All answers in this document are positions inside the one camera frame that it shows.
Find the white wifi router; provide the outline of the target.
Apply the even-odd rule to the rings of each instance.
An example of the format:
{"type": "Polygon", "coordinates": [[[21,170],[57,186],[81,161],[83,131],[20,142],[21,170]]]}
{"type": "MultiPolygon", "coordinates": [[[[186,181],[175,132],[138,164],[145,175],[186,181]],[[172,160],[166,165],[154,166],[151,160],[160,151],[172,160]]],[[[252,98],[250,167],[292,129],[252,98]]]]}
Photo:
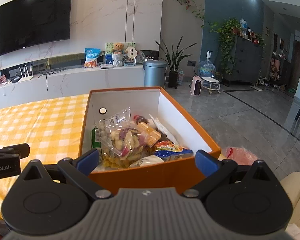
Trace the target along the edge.
{"type": "Polygon", "coordinates": [[[33,79],[33,64],[29,67],[25,64],[23,67],[19,67],[20,79],[19,82],[29,81],[33,79]]]}

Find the blue water jug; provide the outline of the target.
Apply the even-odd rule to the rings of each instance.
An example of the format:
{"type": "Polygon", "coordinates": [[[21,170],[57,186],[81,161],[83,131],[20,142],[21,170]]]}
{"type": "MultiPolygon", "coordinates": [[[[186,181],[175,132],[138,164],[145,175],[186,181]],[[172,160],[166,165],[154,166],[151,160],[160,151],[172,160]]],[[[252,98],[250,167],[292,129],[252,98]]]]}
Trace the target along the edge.
{"type": "Polygon", "coordinates": [[[206,59],[199,64],[199,75],[201,78],[214,77],[215,72],[215,65],[211,62],[211,51],[208,50],[206,59]]]}

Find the green sausage stick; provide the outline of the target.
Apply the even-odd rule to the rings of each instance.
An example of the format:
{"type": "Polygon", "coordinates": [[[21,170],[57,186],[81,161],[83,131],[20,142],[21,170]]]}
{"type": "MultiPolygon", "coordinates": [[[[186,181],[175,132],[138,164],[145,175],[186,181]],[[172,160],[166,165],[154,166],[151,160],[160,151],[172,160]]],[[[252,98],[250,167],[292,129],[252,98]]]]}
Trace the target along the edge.
{"type": "Polygon", "coordinates": [[[97,149],[99,153],[102,153],[100,130],[97,127],[93,128],[91,131],[91,147],[97,149]]]}

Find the clear mixed snack bag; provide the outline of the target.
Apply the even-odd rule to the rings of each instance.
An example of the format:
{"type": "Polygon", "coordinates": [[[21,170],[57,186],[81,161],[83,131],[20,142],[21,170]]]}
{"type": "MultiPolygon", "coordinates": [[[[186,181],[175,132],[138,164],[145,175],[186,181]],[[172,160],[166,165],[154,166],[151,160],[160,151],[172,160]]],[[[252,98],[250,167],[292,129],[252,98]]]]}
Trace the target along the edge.
{"type": "Polygon", "coordinates": [[[120,110],[109,118],[99,121],[100,141],[105,144],[116,155],[121,155],[123,151],[123,139],[120,132],[127,129],[130,125],[130,107],[120,110]]]}

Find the yellow star snack bag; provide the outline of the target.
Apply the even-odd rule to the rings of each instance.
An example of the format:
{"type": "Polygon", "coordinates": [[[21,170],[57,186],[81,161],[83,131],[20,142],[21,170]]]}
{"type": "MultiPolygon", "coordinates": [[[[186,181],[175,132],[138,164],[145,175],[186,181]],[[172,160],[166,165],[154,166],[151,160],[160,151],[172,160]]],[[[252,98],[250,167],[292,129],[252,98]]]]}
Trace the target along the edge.
{"type": "Polygon", "coordinates": [[[126,159],[120,159],[118,156],[112,157],[109,153],[103,154],[102,167],[111,169],[129,168],[129,166],[139,160],[141,154],[128,156],[126,159]]]}

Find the brown teddy bear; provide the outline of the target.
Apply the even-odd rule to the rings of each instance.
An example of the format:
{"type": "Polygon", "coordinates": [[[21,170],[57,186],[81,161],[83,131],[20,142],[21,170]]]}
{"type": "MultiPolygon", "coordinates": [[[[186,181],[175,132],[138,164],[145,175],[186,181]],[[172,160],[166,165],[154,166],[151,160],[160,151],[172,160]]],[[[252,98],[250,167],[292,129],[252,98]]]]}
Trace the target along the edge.
{"type": "Polygon", "coordinates": [[[112,53],[113,54],[122,54],[123,49],[124,49],[124,44],[117,42],[113,46],[112,53]]]}

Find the pink small heater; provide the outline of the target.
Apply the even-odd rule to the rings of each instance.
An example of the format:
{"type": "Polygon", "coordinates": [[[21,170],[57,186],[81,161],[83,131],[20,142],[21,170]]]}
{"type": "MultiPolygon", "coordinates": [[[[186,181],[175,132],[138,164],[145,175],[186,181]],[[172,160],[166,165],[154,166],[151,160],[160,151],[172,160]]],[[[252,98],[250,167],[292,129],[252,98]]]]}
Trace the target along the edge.
{"type": "Polygon", "coordinates": [[[198,75],[195,75],[191,83],[191,95],[200,96],[201,90],[202,90],[202,79],[198,75]]]}

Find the Mimi orange chips bag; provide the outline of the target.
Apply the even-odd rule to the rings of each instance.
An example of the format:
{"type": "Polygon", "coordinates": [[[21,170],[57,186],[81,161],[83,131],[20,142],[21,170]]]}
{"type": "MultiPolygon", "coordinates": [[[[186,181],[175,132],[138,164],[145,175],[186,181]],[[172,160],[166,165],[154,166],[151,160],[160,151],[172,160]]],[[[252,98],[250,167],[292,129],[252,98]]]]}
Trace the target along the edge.
{"type": "Polygon", "coordinates": [[[181,147],[169,140],[157,142],[154,145],[154,149],[154,155],[161,158],[163,161],[172,161],[193,156],[193,151],[191,149],[181,147]]]}

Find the purple veggie chips bag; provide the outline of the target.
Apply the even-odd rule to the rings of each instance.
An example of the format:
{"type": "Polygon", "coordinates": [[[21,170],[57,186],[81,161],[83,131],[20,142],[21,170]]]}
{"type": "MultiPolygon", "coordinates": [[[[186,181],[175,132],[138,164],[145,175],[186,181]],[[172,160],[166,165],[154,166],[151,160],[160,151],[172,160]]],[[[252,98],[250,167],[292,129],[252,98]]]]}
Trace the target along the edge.
{"type": "Polygon", "coordinates": [[[144,147],[153,147],[160,139],[161,134],[148,124],[130,124],[129,127],[120,132],[123,139],[123,151],[117,155],[120,159],[126,159],[130,155],[141,154],[144,147]]]}

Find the grey blue trash bin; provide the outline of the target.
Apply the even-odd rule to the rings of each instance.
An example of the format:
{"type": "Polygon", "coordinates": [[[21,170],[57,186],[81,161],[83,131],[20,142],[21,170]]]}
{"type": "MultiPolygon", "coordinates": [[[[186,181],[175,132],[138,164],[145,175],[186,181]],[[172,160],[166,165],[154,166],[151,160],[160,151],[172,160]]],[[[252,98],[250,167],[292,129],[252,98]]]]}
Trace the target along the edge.
{"type": "Polygon", "coordinates": [[[160,60],[147,60],[143,66],[145,87],[165,87],[167,64],[160,60]]]}

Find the white snack packet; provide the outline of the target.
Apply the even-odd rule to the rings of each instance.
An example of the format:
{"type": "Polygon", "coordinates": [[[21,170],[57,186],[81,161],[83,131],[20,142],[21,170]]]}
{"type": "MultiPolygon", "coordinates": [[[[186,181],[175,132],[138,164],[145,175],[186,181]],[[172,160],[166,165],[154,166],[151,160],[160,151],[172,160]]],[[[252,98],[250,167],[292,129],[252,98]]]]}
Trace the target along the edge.
{"type": "Polygon", "coordinates": [[[167,139],[170,140],[171,142],[173,142],[175,145],[178,145],[178,141],[176,140],[176,138],[174,137],[174,135],[159,121],[158,118],[154,118],[151,114],[149,114],[151,120],[154,122],[156,128],[163,133],[164,135],[166,135],[167,139]]]}

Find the yellow checkered tablecloth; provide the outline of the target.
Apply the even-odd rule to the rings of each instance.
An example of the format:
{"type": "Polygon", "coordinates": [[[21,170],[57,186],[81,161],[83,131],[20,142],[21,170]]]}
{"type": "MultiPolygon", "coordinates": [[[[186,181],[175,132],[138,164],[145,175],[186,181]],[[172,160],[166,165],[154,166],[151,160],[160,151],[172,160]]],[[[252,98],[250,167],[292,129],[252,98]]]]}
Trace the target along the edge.
{"type": "Polygon", "coordinates": [[[27,143],[32,159],[43,164],[79,155],[79,143],[88,95],[29,102],[0,109],[0,148],[27,143]]]}

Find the orange cardboard box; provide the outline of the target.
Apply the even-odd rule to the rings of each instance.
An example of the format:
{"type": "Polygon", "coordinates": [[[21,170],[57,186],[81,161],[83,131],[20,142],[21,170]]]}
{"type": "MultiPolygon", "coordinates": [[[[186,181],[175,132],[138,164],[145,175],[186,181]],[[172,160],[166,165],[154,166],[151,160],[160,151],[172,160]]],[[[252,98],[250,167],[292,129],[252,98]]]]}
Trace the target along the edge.
{"type": "Polygon", "coordinates": [[[218,158],[221,148],[161,87],[111,88],[89,93],[80,153],[96,148],[89,178],[116,194],[121,188],[173,187],[204,179],[194,156],[218,158]]]}

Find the tall green potted plant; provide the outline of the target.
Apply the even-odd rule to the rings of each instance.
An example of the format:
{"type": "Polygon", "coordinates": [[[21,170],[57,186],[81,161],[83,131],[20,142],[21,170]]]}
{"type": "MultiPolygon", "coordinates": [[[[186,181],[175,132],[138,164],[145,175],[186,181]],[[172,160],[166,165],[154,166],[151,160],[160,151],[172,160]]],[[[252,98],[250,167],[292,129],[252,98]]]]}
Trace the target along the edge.
{"type": "Polygon", "coordinates": [[[159,46],[159,50],[163,52],[164,57],[160,59],[164,60],[168,66],[168,87],[169,88],[177,88],[178,87],[178,68],[183,59],[190,57],[192,54],[185,54],[188,49],[195,46],[197,42],[190,44],[189,46],[181,48],[181,42],[183,40],[183,36],[179,39],[176,47],[174,44],[171,44],[171,48],[168,49],[168,46],[161,39],[160,42],[154,40],[154,42],[159,46]]]}

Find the blue snack bag on cabinet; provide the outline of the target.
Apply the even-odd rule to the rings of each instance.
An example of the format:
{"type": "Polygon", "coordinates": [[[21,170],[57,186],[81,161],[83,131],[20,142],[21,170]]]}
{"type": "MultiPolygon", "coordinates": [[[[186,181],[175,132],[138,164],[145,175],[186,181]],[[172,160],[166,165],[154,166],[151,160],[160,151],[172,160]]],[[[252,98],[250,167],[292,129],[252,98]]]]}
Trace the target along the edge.
{"type": "Polygon", "coordinates": [[[95,68],[95,67],[97,67],[97,59],[98,59],[100,53],[101,53],[100,49],[85,48],[84,68],[95,68]]]}

